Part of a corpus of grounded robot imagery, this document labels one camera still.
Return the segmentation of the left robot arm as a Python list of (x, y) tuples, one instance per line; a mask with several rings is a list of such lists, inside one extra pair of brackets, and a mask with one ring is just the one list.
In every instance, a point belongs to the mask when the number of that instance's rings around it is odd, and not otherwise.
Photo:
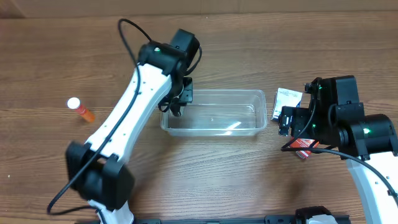
[(130, 83), (111, 114), (84, 144), (71, 142), (65, 157), (69, 182), (100, 223), (133, 223), (128, 201), (134, 177), (127, 168), (133, 147), (155, 106), (180, 116), (192, 102), (192, 79), (202, 49), (197, 40), (150, 41), (133, 57)]

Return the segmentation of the white blue medicine box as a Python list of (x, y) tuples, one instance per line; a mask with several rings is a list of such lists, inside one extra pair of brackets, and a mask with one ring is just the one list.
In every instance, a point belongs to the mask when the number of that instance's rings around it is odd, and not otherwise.
[(277, 121), (281, 114), (283, 106), (300, 107), (302, 100), (302, 92), (278, 88), (275, 93), (274, 107), (272, 110), (271, 120)]

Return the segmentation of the orange tube white cap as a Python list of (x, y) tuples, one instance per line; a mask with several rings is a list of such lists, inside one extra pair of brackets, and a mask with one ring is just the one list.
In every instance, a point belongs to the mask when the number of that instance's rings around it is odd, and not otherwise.
[(95, 121), (94, 114), (86, 106), (84, 106), (81, 103), (79, 98), (72, 97), (72, 98), (68, 99), (67, 106), (69, 109), (77, 112), (85, 121), (90, 122), (90, 123)]

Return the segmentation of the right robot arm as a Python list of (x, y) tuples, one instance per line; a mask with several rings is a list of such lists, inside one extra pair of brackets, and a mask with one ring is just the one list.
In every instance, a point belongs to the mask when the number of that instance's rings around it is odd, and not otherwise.
[(313, 139), (346, 162), (368, 223), (397, 223), (397, 133), (384, 114), (365, 115), (362, 103), (312, 102), (308, 109), (284, 106), (279, 133)]

